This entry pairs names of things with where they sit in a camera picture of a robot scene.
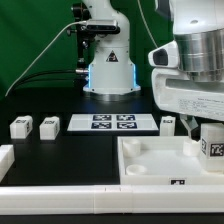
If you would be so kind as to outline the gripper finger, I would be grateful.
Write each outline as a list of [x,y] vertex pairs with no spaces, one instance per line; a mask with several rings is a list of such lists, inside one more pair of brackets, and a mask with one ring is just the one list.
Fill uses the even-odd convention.
[[187,130],[188,137],[192,138],[192,132],[199,127],[195,117],[191,115],[181,114],[180,121]]

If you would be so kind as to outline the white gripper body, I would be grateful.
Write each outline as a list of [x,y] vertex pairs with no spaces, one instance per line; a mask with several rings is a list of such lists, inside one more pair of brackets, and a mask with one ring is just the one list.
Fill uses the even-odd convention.
[[224,82],[194,82],[177,69],[155,68],[152,89],[160,110],[224,121]]

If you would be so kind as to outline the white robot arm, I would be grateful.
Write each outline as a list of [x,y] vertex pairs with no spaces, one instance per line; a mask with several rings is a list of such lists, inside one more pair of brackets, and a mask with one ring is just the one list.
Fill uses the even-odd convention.
[[[110,0],[81,0],[80,31],[96,40],[93,61],[80,67],[84,92],[103,100],[137,93],[129,57],[129,20]],[[151,51],[153,96],[159,109],[224,122],[224,0],[155,0],[173,22],[174,40]]]

